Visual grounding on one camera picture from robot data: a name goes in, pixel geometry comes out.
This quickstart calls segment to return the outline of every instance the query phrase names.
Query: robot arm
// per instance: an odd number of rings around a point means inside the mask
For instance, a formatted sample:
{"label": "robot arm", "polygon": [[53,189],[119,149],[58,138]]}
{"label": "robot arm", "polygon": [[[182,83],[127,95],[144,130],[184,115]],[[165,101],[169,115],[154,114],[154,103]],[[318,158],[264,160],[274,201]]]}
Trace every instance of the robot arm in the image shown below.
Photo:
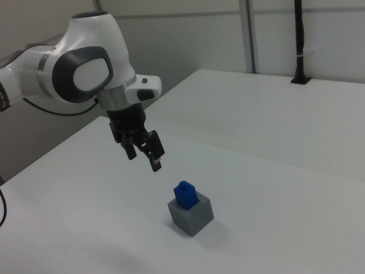
{"label": "robot arm", "polygon": [[136,146],[157,171],[164,149],[157,132],[144,127],[141,102],[158,98],[161,88],[159,77],[135,73],[113,16],[89,12],[71,18],[56,46],[28,45],[0,68],[0,111],[30,96],[71,103],[97,96],[128,158],[136,156]]}

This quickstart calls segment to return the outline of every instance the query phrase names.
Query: table surface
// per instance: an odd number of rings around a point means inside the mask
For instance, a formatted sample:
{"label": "table surface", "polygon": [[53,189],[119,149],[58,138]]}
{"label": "table surface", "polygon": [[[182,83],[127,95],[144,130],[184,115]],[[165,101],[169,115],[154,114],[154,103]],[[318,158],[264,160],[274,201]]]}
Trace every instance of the table surface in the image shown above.
{"label": "table surface", "polygon": [[[177,89],[215,73],[198,71]],[[227,73],[222,81],[230,75],[238,77]],[[0,273],[364,271],[363,182],[223,147],[229,142],[201,142],[226,114],[209,124],[212,102],[196,110],[198,96],[172,94],[147,110],[148,129],[159,130],[166,150],[157,173],[141,153],[129,161],[100,117],[2,186],[8,217],[0,229]],[[181,100],[168,112],[174,96]],[[177,136],[180,127],[190,139]],[[215,141],[207,134],[201,140]],[[195,237],[172,223],[167,207],[181,180],[212,202],[215,219]]]}
{"label": "table surface", "polygon": [[365,182],[365,84],[198,70],[147,113],[177,136]]}

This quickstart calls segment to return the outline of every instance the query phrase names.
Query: blue block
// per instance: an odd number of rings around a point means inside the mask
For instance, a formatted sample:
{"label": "blue block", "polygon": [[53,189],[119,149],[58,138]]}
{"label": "blue block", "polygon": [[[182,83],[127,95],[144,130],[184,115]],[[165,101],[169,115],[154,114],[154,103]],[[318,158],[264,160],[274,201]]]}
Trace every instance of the blue block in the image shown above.
{"label": "blue block", "polygon": [[195,186],[186,181],[181,181],[179,185],[173,189],[173,192],[175,193],[177,204],[186,210],[191,209],[193,205],[199,202]]}

